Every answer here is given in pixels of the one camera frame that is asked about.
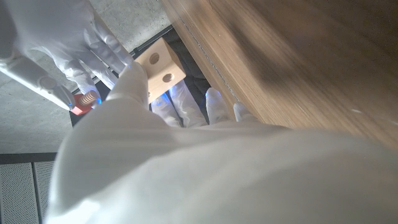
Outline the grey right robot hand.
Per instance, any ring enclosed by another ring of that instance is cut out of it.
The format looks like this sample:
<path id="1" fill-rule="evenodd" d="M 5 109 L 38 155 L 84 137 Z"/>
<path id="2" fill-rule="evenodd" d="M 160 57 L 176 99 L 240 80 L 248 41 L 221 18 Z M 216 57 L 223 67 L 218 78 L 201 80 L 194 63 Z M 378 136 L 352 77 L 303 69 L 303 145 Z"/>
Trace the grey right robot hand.
<path id="1" fill-rule="evenodd" d="M 1 73 L 28 89 L 72 110 L 72 93 L 27 53 L 38 50 L 83 94 L 96 91 L 97 76 L 109 89 L 129 52 L 108 29 L 89 1 L 1 1 Z"/>

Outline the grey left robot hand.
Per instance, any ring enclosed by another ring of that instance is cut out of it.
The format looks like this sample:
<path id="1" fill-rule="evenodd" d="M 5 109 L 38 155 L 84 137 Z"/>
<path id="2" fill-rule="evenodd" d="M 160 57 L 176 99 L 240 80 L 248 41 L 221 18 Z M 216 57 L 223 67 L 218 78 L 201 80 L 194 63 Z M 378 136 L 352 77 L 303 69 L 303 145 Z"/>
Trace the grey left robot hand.
<path id="1" fill-rule="evenodd" d="M 215 89 L 210 125 L 151 112 L 133 62 L 63 140 L 46 223 L 396 223 L 397 153 L 316 129 L 263 124 Z"/>

